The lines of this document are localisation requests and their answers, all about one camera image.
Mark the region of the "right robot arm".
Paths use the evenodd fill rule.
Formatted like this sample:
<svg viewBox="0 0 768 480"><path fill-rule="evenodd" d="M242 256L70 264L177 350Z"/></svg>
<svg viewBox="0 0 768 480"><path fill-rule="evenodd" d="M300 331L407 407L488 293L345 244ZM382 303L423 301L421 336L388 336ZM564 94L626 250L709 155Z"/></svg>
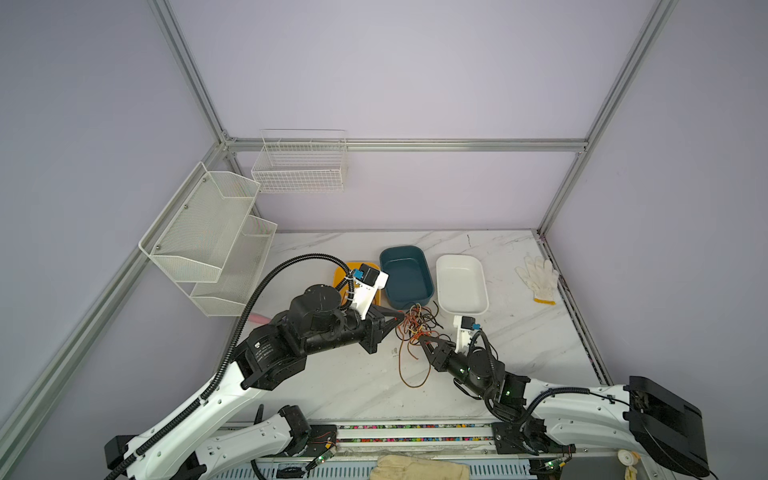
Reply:
<svg viewBox="0 0 768 480"><path fill-rule="evenodd" d="M495 418L499 444L531 455L579 447L628 450L694 478L710 476L701 410L642 376L608 387L552 384L507 371L477 333L466 350L441 337L418 343L431 367L452 376Z"/></svg>

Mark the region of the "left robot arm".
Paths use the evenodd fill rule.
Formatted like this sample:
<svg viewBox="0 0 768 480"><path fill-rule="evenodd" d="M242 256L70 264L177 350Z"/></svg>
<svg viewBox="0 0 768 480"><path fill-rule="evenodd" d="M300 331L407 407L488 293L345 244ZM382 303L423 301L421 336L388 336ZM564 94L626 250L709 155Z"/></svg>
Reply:
<svg viewBox="0 0 768 480"><path fill-rule="evenodd" d="M268 284L283 270L308 260L336 264L344 272L343 280L338 286L308 287L287 310L241 339ZM220 429L302 372L313 354L351 344L376 353L404 319L402 312L374 303L387 281L387 274L371 265L350 269L329 254L303 254L279 264L246 303L213 377L157 425L139 435L118 435L106 444L108 478L210 479L259 457L303 452L311 427L296 405L230 434Z"/></svg>

